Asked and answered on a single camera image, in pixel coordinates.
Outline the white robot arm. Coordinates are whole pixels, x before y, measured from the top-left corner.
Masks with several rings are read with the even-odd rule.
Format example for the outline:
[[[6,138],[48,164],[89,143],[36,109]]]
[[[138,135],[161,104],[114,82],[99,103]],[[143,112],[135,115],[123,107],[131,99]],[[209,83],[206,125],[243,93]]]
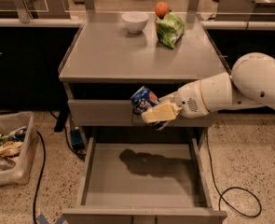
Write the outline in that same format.
[[[188,119],[219,110],[268,106],[275,110],[275,59],[259,52],[241,56],[230,73],[190,82],[142,114],[146,123]]]

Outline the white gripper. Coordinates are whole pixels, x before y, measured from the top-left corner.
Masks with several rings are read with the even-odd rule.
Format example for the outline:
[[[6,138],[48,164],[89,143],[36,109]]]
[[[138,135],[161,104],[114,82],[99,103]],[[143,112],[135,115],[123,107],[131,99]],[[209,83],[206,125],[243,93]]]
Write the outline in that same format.
[[[142,114],[142,119],[146,123],[170,121],[176,119],[181,111],[181,115],[195,119],[209,114],[200,89],[200,82],[187,83],[177,90],[165,96],[159,97],[162,102],[147,109]]]

